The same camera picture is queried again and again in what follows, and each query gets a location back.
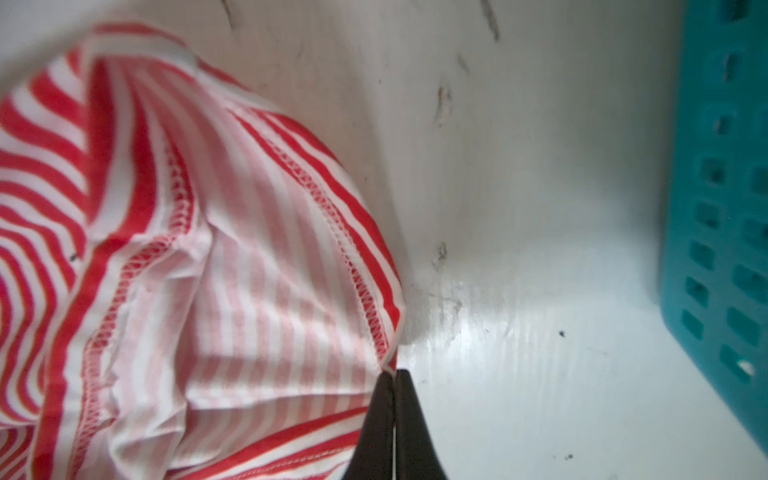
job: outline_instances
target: teal plastic basket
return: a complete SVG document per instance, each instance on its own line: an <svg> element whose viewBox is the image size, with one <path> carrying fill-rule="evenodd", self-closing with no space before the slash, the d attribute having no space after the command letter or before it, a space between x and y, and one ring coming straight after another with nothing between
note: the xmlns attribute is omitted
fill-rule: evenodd
<svg viewBox="0 0 768 480"><path fill-rule="evenodd" d="M768 455L768 1L685 22L662 311Z"/></svg>

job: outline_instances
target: basket hole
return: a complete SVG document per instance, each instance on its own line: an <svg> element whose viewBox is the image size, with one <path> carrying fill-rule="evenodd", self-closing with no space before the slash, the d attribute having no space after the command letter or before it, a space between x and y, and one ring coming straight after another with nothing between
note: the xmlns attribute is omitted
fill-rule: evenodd
<svg viewBox="0 0 768 480"><path fill-rule="evenodd" d="M716 55L710 66L710 82L712 84L726 84L741 76L744 56L737 51L729 51L726 54Z"/></svg>
<svg viewBox="0 0 768 480"><path fill-rule="evenodd" d="M712 133L718 137L726 137L733 131L733 116L720 115L715 117L712 123Z"/></svg>
<svg viewBox="0 0 768 480"><path fill-rule="evenodd" d="M696 221L715 230L720 228L720 208L704 202L696 205Z"/></svg>
<svg viewBox="0 0 768 480"><path fill-rule="evenodd" d="M721 186L725 184L725 161L719 158L705 158L701 162L701 179L708 184Z"/></svg>
<svg viewBox="0 0 768 480"><path fill-rule="evenodd" d="M752 192L768 197L768 168L756 168L752 172Z"/></svg>
<svg viewBox="0 0 768 480"><path fill-rule="evenodd" d="M746 17L749 7L749 0L720 0L720 21L738 22Z"/></svg>
<svg viewBox="0 0 768 480"><path fill-rule="evenodd" d="M755 365L728 345L720 347L720 361L743 383L751 382L755 376Z"/></svg>
<svg viewBox="0 0 768 480"><path fill-rule="evenodd" d="M701 306L706 307L710 303L710 291L701 283L688 277L685 279L685 291Z"/></svg>
<svg viewBox="0 0 768 480"><path fill-rule="evenodd" d="M730 329L751 346L757 346L760 342L760 325L739 310L729 308L727 322Z"/></svg>
<svg viewBox="0 0 768 480"><path fill-rule="evenodd" d="M768 253L768 225L755 220L744 222L742 238L744 243L763 253Z"/></svg>
<svg viewBox="0 0 768 480"><path fill-rule="evenodd" d="M768 280L758 272L737 265L733 269L733 282L749 298L760 303L768 302Z"/></svg>
<svg viewBox="0 0 768 480"><path fill-rule="evenodd" d="M695 240L690 242L690 258L707 270L714 270L715 251Z"/></svg>
<svg viewBox="0 0 768 480"><path fill-rule="evenodd" d="M691 315L688 310L683 310L683 317L680 319L683 326L698 340L701 340L704 336L704 325L698 318Z"/></svg>

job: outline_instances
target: white painted surface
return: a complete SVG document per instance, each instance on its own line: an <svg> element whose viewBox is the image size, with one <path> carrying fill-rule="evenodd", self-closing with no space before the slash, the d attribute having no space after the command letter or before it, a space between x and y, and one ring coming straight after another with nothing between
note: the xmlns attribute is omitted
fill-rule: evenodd
<svg viewBox="0 0 768 480"><path fill-rule="evenodd" d="M137 11L284 106L361 187L450 478L768 478L658 311L681 2L492 4L498 43L477 0L229 0L232 29L220 0ZM83 19L26 18L21 40L3 20L3 65Z"/></svg>

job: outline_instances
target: striped cloth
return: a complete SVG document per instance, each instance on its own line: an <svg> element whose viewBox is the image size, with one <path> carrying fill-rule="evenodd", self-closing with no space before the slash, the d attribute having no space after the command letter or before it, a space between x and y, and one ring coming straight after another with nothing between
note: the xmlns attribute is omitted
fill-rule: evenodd
<svg viewBox="0 0 768 480"><path fill-rule="evenodd" d="M337 478L403 301L304 127L143 25L0 105L0 478Z"/></svg>

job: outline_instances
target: dirt spot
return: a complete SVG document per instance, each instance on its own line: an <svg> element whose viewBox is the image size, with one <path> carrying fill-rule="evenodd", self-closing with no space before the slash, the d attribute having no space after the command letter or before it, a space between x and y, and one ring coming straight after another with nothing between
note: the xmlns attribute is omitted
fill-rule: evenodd
<svg viewBox="0 0 768 480"><path fill-rule="evenodd" d="M224 13L227 14L227 22L230 24L230 30L235 31L235 28L237 27L237 23L234 20L234 15L232 14L232 6L230 5L230 0L220 0L221 1L221 8L224 9Z"/></svg>
<svg viewBox="0 0 768 480"><path fill-rule="evenodd" d="M440 273L442 271L445 261L448 259L448 245L445 242L437 244L437 251L435 252L435 259L432 261L432 267L435 272Z"/></svg>
<svg viewBox="0 0 768 480"><path fill-rule="evenodd" d="M435 112L435 123L438 127L449 119L453 113L453 98L451 97L451 86L447 81L442 81L437 89L437 111Z"/></svg>
<svg viewBox="0 0 768 480"><path fill-rule="evenodd" d="M464 57L462 57L462 54L460 53L456 54L456 63L464 71L464 73L466 73L467 76L469 76L469 65L467 65L467 62L464 59Z"/></svg>
<svg viewBox="0 0 768 480"><path fill-rule="evenodd" d="M498 30L498 20L496 19L496 14L493 11L493 6L491 6L491 0L480 0L480 6L482 7L482 15L488 22L488 30L490 30L493 34L493 41L498 43L498 40L501 38L502 34Z"/></svg>

